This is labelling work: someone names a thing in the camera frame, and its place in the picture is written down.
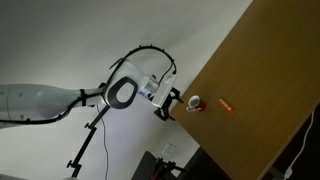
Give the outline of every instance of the electrical outlet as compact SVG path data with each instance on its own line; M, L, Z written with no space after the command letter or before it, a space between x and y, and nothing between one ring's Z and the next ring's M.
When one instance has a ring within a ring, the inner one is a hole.
M176 147L172 144L167 144L167 146L164 148L161 154L166 155L166 156L171 156L174 152Z

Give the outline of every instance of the wooden table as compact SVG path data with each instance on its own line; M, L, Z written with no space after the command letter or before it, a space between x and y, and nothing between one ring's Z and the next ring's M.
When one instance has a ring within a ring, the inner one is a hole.
M173 117L232 179L261 179L320 101L320 1L255 0L182 98L195 94L206 111Z

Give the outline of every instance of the white wall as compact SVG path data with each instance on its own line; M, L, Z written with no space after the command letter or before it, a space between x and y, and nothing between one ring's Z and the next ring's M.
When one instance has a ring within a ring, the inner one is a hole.
M175 87L186 90L251 0L1 1L0 84L35 83L68 89L97 87L109 66L142 44L165 48L175 59ZM154 52L133 58L158 77L169 63ZM162 122L137 96L125 110L110 110L109 180L131 179L143 153L161 156L167 143L184 166L198 144L175 122ZM63 179L97 115L79 108L55 124L1 129L0 173L28 179ZM103 179L102 124L85 153L79 179Z

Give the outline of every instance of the orange object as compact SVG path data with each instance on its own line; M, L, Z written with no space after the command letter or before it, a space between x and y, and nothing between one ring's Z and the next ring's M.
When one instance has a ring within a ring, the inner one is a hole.
M219 101L229 112L235 113L234 110L223 99L219 99Z

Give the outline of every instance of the floor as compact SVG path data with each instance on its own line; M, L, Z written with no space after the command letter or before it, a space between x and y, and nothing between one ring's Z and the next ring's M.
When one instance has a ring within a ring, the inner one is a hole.
M291 143L274 163L274 167L284 173L294 157L301 149L304 134L311 122L311 117L306 121ZM320 106L315 110L314 123L310 129L306 146L294 164L293 174L289 180L320 179ZM201 148L195 153L186 165L186 173L181 173L178 180L229 180L230 178ZM268 173L263 180L272 180L273 176Z

